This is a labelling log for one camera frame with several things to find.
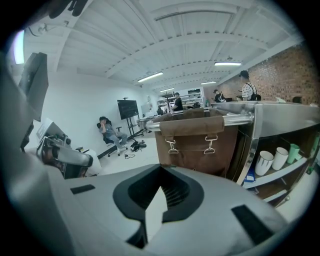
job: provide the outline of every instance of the sitting person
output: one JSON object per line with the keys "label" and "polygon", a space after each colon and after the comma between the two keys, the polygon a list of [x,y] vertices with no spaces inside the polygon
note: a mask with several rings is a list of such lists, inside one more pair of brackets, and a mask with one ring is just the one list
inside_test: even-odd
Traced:
{"label": "sitting person", "polygon": [[120,149],[124,148],[124,145],[127,144],[127,135],[125,133],[122,133],[120,131],[116,131],[110,124],[109,120],[105,116],[101,116],[99,118],[101,127],[99,128],[100,133],[103,134],[103,136],[106,136],[109,140],[112,140],[114,144],[116,145],[116,151],[117,153],[120,152]]}
{"label": "sitting person", "polygon": [[162,116],[164,114],[164,111],[161,109],[161,107],[158,108],[158,110],[156,111],[156,113],[160,116]]}
{"label": "sitting person", "polygon": [[217,89],[215,89],[213,93],[215,94],[214,101],[215,101],[216,103],[224,103],[224,102],[227,102],[227,101],[226,101],[226,98],[224,97],[224,95],[222,94],[222,92],[219,92]]}

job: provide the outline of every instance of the metal rail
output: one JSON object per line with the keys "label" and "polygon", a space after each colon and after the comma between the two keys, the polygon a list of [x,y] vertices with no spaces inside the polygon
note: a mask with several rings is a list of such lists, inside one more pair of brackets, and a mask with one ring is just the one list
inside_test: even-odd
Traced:
{"label": "metal rail", "polygon": [[[224,126],[241,126],[249,125],[254,121],[254,116],[251,113],[247,114],[233,114],[233,115],[224,115]],[[148,121],[145,127],[149,131],[160,132],[160,123]]]}

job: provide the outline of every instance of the floor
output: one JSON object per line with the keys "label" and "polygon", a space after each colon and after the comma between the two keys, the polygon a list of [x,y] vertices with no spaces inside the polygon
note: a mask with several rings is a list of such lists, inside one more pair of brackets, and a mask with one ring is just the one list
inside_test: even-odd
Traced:
{"label": "floor", "polygon": [[[110,157],[104,156],[100,159],[102,172],[99,175],[108,175],[159,163],[155,134],[153,132],[145,133],[144,136],[136,137],[136,140],[139,142],[144,140],[147,147],[138,152],[131,152],[130,149],[126,152],[123,151],[120,156],[118,156],[116,152],[111,154]],[[132,140],[128,141],[128,147],[130,147],[132,143]],[[125,159],[124,154],[132,158]],[[299,218],[310,203],[312,195],[318,186],[318,182],[319,175],[317,172],[313,171],[311,175],[305,174],[290,193],[290,200],[277,207],[277,211],[288,222]],[[160,188],[146,210],[146,229],[149,241],[161,228],[162,214],[165,211],[167,211],[166,197]]]}

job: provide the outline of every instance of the black office chair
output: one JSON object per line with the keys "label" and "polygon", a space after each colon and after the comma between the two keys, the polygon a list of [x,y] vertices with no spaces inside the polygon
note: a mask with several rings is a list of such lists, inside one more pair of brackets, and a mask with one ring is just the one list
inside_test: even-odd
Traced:
{"label": "black office chair", "polygon": [[302,97],[301,96],[293,97],[292,102],[302,104]]}
{"label": "black office chair", "polygon": [[[106,123],[112,126],[112,123],[111,123],[111,121],[110,121],[109,119],[106,119]],[[98,129],[100,129],[101,124],[98,122],[98,123],[96,124],[96,127],[98,127]],[[118,130],[118,132],[120,132],[120,128],[122,128],[122,126],[116,127],[116,129]],[[115,143],[113,140],[107,138],[107,136],[106,136],[105,134],[103,134],[103,141],[105,142],[105,144],[110,144],[110,143],[111,143],[111,144],[114,144],[114,143]],[[110,157],[110,154],[111,154],[111,153],[113,153],[114,151],[117,150],[116,148],[117,148],[117,147],[115,147],[114,150],[112,150],[111,152],[108,153],[108,158]]]}

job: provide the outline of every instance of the bag strap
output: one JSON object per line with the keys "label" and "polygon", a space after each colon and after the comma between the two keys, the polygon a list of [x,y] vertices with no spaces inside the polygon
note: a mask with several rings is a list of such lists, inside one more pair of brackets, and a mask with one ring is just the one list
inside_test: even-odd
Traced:
{"label": "bag strap", "polygon": [[251,87],[253,94],[257,94],[257,87],[255,87],[255,90],[254,90],[254,87],[250,83],[246,82],[245,84]]}

